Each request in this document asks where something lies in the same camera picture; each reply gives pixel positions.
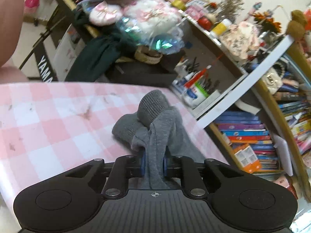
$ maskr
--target metal screw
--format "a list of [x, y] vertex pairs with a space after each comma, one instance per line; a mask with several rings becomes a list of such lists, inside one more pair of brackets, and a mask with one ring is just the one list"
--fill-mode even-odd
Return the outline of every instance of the metal screw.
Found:
[[117, 196], [120, 193], [121, 193], [121, 191], [119, 189], [116, 189], [116, 188], [107, 189], [105, 192], [105, 194], [108, 196]]
[[194, 196], [202, 196], [205, 194], [205, 191], [201, 188], [194, 188], [190, 191], [190, 193]]

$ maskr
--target jar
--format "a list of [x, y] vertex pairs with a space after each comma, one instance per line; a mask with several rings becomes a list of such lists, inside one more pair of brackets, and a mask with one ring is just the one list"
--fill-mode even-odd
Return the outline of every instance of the jar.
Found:
[[197, 23], [205, 30], [209, 31], [212, 27], [212, 23], [206, 16], [202, 16], [198, 19]]

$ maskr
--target pink checkered tablecloth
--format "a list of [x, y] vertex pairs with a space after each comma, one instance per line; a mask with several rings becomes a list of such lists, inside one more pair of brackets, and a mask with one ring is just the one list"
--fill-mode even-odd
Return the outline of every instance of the pink checkered tablecloth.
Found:
[[[114, 162], [129, 151], [112, 136], [115, 122], [137, 111], [153, 87], [108, 83], [0, 85], [0, 192], [12, 209], [24, 188], [94, 158]], [[160, 89], [208, 158], [226, 162], [177, 97]]]

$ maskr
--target stack of books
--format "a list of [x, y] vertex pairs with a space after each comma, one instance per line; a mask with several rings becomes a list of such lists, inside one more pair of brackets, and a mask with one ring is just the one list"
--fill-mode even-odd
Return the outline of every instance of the stack of books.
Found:
[[293, 74], [286, 71], [282, 82], [283, 86], [273, 96], [287, 120], [300, 153], [304, 154], [311, 148], [310, 103]]
[[261, 169], [257, 172], [279, 171], [279, 157], [265, 125], [258, 116], [245, 111], [225, 111], [215, 119], [218, 129], [228, 138], [233, 149], [249, 144]]

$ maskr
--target crosshair marking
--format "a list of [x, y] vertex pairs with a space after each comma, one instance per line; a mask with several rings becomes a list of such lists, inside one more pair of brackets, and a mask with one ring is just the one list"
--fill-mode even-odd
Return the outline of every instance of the crosshair marking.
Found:
[[151, 195], [155, 198], [155, 197], [158, 197], [158, 196], [161, 195], [161, 194], [159, 194], [159, 193], [157, 193], [157, 192], [154, 192], [154, 193], [152, 193]]

